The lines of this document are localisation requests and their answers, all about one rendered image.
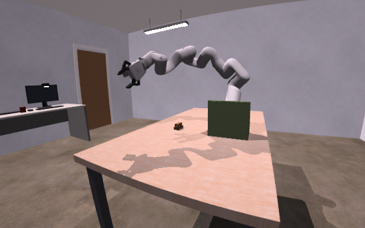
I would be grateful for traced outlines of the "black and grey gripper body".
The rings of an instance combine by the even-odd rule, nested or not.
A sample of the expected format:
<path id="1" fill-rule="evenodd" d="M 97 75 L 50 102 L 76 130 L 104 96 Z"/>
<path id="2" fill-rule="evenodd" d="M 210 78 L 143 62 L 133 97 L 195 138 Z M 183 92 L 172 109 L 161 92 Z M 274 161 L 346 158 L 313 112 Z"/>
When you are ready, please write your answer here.
<path id="1" fill-rule="evenodd" d="M 135 79 L 136 81 L 139 81 L 144 76 L 147 69 L 144 62 L 140 60 L 134 61 L 130 66 L 126 66 L 126 68 L 129 68 L 129 70 L 126 71 L 130 78 Z"/>

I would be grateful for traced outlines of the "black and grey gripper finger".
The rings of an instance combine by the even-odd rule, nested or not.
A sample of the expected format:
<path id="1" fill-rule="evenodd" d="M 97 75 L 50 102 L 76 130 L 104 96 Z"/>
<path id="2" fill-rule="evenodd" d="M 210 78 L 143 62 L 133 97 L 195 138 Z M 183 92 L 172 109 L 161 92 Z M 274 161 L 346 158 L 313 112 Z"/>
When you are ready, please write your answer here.
<path id="1" fill-rule="evenodd" d="M 140 85 L 140 80 L 139 81 L 137 81 L 137 83 L 136 83 L 136 80 L 135 79 L 132 79 L 132 82 L 129 84 L 129 85 L 127 85 L 126 86 L 126 88 L 127 89 L 129 89 L 129 88 L 131 88 L 133 85 Z"/>
<path id="2" fill-rule="evenodd" d="M 126 64 L 129 65 L 129 66 L 131 65 L 131 63 L 129 63 L 128 61 L 124 61 L 123 67 L 121 68 L 120 71 L 118 71 L 117 75 L 121 75 L 123 72 L 125 72 L 125 70 L 129 70 L 129 68 L 126 68 Z"/>

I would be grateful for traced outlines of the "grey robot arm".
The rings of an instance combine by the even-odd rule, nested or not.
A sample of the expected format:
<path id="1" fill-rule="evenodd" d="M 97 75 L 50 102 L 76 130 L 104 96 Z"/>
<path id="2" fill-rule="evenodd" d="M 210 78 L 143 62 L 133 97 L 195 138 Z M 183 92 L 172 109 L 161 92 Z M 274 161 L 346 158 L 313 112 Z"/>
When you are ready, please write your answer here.
<path id="1" fill-rule="evenodd" d="M 242 65 L 235 59 L 228 59 L 225 63 L 218 52 L 210 47 L 204 48 L 197 59 L 194 58 L 196 52 L 194 46 L 188 46 L 175 51 L 169 61 L 165 55 L 158 54 L 154 51 L 150 51 L 142 58 L 138 58 L 140 61 L 144 62 L 147 69 L 155 64 L 154 71 L 158 75 L 164 75 L 171 72 L 183 61 L 184 64 L 190 66 L 205 68 L 209 60 L 211 60 L 212 66 L 224 79 L 228 79 L 236 73 L 227 83 L 226 100 L 240 101 L 240 88 L 250 79 L 249 73 L 247 73 Z"/>

